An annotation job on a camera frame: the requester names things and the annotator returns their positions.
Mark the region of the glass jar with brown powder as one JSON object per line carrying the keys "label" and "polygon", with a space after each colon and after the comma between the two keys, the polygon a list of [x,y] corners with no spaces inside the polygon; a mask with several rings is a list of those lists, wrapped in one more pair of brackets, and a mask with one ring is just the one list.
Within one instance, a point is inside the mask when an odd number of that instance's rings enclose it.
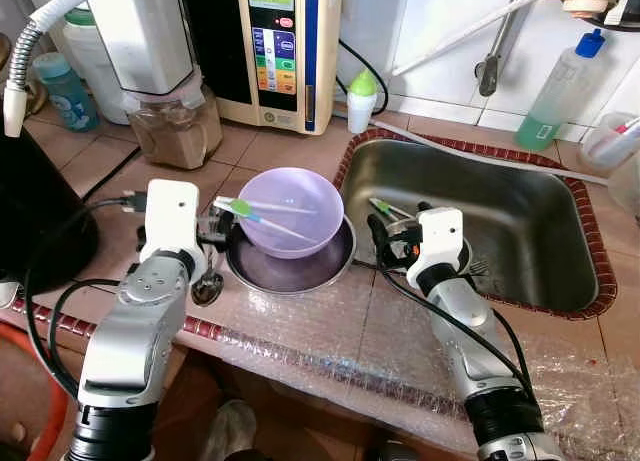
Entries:
{"label": "glass jar with brown powder", "polygon": [[200,168],[223,140],[216,97],[197,80],[163,96],[128,92],[124,101],[142,154],[152,164]]}

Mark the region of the cream black water ionizer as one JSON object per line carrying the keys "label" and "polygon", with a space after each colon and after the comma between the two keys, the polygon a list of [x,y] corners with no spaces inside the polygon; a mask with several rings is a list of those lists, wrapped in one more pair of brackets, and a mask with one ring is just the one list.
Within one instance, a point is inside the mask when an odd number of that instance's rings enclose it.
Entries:
{"label": "cream black water ionizer", "polygon": [[220,117],[321,135],[337,95],[342,0],[182,0]]}

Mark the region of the teal plastic bottle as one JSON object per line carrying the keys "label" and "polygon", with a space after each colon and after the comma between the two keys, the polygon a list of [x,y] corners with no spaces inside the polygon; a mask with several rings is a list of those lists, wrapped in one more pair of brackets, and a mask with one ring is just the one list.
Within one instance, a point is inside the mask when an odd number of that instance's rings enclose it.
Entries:
{"label": "teal plastic bottle", "polygon": [[50,103],[60,115],[61,123],[69,131],[87,132],[99,126],[96,106],[84,89],[81,77],[63,54],[51,51],[38,55],[32,67],[49,92]]}

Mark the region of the green white toothbrush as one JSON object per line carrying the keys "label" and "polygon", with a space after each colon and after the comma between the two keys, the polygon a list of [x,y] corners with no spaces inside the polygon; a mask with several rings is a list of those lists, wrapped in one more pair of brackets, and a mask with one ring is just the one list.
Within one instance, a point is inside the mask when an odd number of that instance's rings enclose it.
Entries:
{"label": "green white toothbrush", "polygon": [[289,236],[296,237],[298,238],[298,240],[315,243],[315,240],[311,240],[311,238],[302,236],[301,233],[294,232],[292,231],[292,229],[284,227],[284,225],[273,222],[273,220],[262,218],[260,214],[257,214],[257,210],[252,209],[251,206],[248,205],[248,201],[246,200],[230,199],[230,197],[219,196],[215,197],[214,201],[212,201],[212,205],[214,205],[215,208],[229,211],[229,213],[236,215],[236,217],[250,219],[252,220],[252,222],[265,225],[265,227],[275,229],[275,231],[289,234]]}
{"label": "green white toothbrush", "polygon": [[305,215],[316,214],[315,210],[293,208],[293,206],[287,206],[287,205],[269,204],[269,202],[248,201],[248,205],[250,205],[251,208],[255,210],[287,211],[287,213],[305,214]]}

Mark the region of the purple plastic bowl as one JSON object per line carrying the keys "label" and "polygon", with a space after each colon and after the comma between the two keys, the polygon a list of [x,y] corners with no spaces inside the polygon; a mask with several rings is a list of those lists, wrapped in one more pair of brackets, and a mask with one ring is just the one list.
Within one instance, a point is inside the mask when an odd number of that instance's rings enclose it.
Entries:
{"label": "purple plastic bowl", "polygon": [[253,245],[279,259],[297,259],[315,254],[332,240],[344,223],[343,201],[337,188],[329,179],[312,170],[296,167],[265,170],[248,181],[237,197],[246,201],[316,211],[316,214],[305,215],[257,210],[262,218],[301,233],[315,240],[315,243],[298,240],[250,219],[238,218],[239,227]]}

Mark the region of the black kettle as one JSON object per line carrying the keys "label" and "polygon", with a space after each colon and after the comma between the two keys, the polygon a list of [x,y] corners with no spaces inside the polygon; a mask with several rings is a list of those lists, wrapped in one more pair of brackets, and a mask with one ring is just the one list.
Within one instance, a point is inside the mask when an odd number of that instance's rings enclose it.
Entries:
{"label": "black kettle", "polygon": [[[84,206],[49,156],[24,129],[18,138],[0,128],[0,281],[20,281],[33,252]],[[47,245],[31,281],[37,293],[72,281],[99,247],[95,219],[79,219]]]}

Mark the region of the clear bubble wrap sheet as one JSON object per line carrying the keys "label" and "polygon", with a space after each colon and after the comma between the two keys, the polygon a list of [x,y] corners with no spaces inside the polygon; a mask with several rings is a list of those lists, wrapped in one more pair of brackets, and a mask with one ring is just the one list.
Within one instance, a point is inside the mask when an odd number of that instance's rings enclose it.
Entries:
{"label": "clear bubble wrap sheet", "polygon": [[[634,461],[627,419],[637,374],[605,355],[599,325],[495,304],[515,328],[543,423],[573,460]],[[188,306],[178,341],[297,391],[371,417],[417,441],[474,455],[477,444],[433,316],[378,273],[348,270],[300,296],[255,292],[229,279],[214,305]]]}

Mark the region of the white jug with green cap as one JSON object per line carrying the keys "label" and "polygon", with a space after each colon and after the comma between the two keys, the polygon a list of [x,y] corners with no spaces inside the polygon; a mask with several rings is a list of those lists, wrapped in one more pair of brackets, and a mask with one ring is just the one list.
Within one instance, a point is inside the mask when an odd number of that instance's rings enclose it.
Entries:
{"label": "white jug with green cap", "polygon": [[67,55],[74,59],[74,68],[90,87],[101,117],[128,126],[123,92],[91,10],[73,8],[64,14],[64,21],[61,36],[67,41]]}

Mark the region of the round steel plate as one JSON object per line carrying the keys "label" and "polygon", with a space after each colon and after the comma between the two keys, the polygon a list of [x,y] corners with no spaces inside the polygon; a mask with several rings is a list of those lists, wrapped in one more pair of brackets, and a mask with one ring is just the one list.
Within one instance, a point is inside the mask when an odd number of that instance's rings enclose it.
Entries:
{"label": "round steel plate", "polygon": [[329,286],[351,264],[356,247],[349,219],[344,219],[332,240],[319,251],[297,259],[266,255],[248,240],[241,227],[228,237],[239,240],[237,249],[227,254],[230,272],[248,287],[269,295],[301,295]]}

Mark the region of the stainless steel sink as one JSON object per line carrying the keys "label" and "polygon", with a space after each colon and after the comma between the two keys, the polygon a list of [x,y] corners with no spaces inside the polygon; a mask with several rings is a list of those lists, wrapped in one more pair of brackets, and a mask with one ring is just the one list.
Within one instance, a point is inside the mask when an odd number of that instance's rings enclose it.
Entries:
{"label": "stainless steel sink", "polygon": [[411,213],[428,202],[462,211],[472,260],[492,264],[490,275],[474,275],[481,295],[575,320],[596,318],[616,300],[616,275],[579,179],[494,167],[367,131],[349,142],[335,185],[362,264],[375,264],[370,197]]}

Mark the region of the small white bottle green cap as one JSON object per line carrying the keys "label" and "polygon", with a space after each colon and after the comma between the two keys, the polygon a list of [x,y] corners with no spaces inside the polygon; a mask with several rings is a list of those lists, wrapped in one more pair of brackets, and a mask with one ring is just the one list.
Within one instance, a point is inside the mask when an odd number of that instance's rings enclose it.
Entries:
{"label": "small white bottle green cap", "polygon": [[347,85],[347,128],[352,135],[361,135],[369,127],[378,104],[379,83],[369,68],[357,74]]}

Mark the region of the blue capped green soap bottle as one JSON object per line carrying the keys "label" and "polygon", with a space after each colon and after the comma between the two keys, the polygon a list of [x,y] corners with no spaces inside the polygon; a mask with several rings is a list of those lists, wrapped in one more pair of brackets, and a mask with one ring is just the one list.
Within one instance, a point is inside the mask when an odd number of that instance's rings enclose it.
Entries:
{"label": "blue capped green soap bottle", "polygon": [[556,64],[530,106],[515,142],[522,149],[541,151],[553,144],[559,128],[579,109],[591,80],[598,72],[596,55],[603,49],[602,28],[581,36],[559,54]]}

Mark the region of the large clear plastic jar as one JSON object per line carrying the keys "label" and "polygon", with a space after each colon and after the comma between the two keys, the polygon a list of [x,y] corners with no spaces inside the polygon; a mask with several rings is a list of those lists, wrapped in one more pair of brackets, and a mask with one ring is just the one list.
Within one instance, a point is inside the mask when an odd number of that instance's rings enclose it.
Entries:
{"label": "large clear plastic jar", "polygon": [[632,218],[640,218],[640,153],[613,170],[608,183],[612,199]]}

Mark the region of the white red toothbrush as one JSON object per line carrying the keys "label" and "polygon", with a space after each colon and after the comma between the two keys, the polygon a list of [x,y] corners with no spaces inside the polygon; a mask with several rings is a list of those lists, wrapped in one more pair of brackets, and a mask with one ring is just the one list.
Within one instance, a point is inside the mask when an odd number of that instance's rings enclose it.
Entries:
{"label": "white red toothbrush", "polygon": [[613,138],[639,138],[640,136],[640,119],[634,118],[623,124],[618,124],[611,132],[605,135],[605,140],[613,140]]}

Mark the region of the steel spoon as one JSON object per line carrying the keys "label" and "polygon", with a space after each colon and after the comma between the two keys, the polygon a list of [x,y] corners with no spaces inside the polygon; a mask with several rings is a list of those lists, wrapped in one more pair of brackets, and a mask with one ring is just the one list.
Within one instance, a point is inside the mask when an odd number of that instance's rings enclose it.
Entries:
{"label": "steel spoon", "polygon": [[219,272],[209,272],[201,275],[191,288],[193,304],[206,307],[214,304],[224,289],[224,277]]}

